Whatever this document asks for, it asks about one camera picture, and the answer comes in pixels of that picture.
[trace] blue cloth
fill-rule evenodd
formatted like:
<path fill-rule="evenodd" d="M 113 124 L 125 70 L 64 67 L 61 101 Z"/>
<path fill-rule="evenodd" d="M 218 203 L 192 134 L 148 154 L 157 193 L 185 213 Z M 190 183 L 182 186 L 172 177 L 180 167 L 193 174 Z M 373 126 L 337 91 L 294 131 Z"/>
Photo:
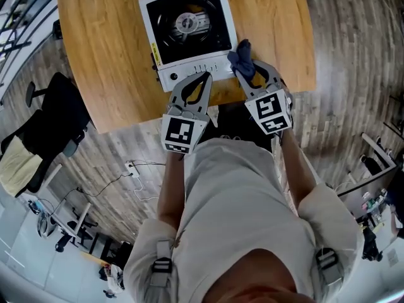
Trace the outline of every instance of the blue cloth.
<path fill-rule="evenodd" d="M 235 52 L 229 52 L 227 59 L 232 64 L 233 72 L 237 69 L 247 82 L 253 79 L 256 70 L 251 60 L 251 44 L 248 39 L 242 40 Z"/>

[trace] strap buckle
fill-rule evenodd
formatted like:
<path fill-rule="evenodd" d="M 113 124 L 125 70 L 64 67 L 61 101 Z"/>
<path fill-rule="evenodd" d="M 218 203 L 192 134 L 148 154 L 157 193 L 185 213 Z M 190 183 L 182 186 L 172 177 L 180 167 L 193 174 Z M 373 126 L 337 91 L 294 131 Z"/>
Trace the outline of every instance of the strap buckle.
<path fill-rule="evenodd" d="M 323 248 L 320 250 L 316 255 L 316 261 L 328 286 L 342 280 L 343 277 L 338 268 L 338 255 L 333 249 Z"/>
<path fill-rule="evenodd" d="M 167 273 L 172 272 L 172 260 L 167 257 L 157 259 L 151 267 L 153 273 Z"/>

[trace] white t-shirt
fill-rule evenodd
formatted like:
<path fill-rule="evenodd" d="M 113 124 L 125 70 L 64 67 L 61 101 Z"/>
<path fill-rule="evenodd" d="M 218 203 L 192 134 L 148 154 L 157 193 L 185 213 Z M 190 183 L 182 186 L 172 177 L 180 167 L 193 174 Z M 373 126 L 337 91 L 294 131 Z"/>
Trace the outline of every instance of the white t-shirt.
<path fill-rule="evenodd" d="M 124 290 L 121 287 L 122 281 L 122 270 L 120 267 L 112 264 L 111 265 L 111 276 L 107 277 L 108 287 L 114 294 L 120 294 Z"/>
<path fill-rule="evenodd" d="M 344 271 L 352 269 L 362 233 L 335 192 L 318 185 L 301 202 L 297 217 L 276 178 L 272 154 L 254 143 L 204 142 L 186 157 L 185 176 L 187 200 L 178 232 L 146 220 L 125 267 L 125 287 L 137 303 L 199 303 L 215 281 L 253 249 L 272 252 L 288 268 L 299 293 L 318 297 L 312 274 L 324 231 L 335 238 L 334 246 L 329 241 L 327 246 L 342 252 L 340 261 L 348 265 Z M 178 235 L 179 245 L 172 251 L 175 280 L 164 292 L 150 285 L 150 268 L 157 242 L 174 243 Z"/>

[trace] strap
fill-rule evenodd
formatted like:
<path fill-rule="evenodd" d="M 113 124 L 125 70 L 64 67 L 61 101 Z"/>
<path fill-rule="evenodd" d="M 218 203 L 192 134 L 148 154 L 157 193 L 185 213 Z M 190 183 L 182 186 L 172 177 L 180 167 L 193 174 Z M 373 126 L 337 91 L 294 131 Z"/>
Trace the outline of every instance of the strap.
<path fill-rule="evenodd" d="M 172 272 L 170 241 L 157 242 L 157 259 L 151 267 L 151 286 L 166 287 Z"/>
<path fill-rule="evenodd" d="M 327 286 L 339 285 L 342 282 L 343 275 L 338 268 L 338 255 L 333 249 L 322 248 L 316 255 L 316 261 Z"/>

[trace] person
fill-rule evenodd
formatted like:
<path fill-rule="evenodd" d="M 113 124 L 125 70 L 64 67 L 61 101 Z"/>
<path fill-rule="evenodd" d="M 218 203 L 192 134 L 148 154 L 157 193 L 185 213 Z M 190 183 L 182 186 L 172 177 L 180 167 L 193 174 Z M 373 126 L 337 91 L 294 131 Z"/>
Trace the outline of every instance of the person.
<path fill-rule="evenodd" d="M 364 234 L 365 244 L 362 259 L 369 261 L 381 261 L 383 252 L 379 252 L 376 244 L 376 234 L 369 228 L 369 222 L 366 219 L 362 221 L 362 232 Z"/>
<path fill-rule="evenodd" d="M 123 271 L 115 264 L 104 267 L 104 273 L 108 282 L 108 290 L 104 290 L 104 294 L 109 299 L 115 299 L 117 294 L 125 290 L 123 281 Z"/>
<path fill-rule="evenodd" d="M 220 124 L 232 114 L 219 112 L 219 132 L 192 154 L 168 153 L 157 218 L 143 222 L 124 269 L 135 302 L 326 302 L 359 263 L 362 232 L 336 193 L 316 185 L 292 129 L 280 141 L 299 216 L 283 195 L 270 138 L 265 147 L 248 140 L 245 125 L 256 123 L 247 119 Z M 333 255 L 329 248 L 340 273 L 331 282 L 317 260 Z"/>
<path fill-rule="evenodd" d="M 395 240 L 396 238 L 401 238 L 404 239 L 404 229 L 403 228 L 397 228 L 396 224 L 396 207 L 394 205 L 390 205 L 390 211 L 391 211 L 391 233 L 393 234 L 393 237 Z"/>

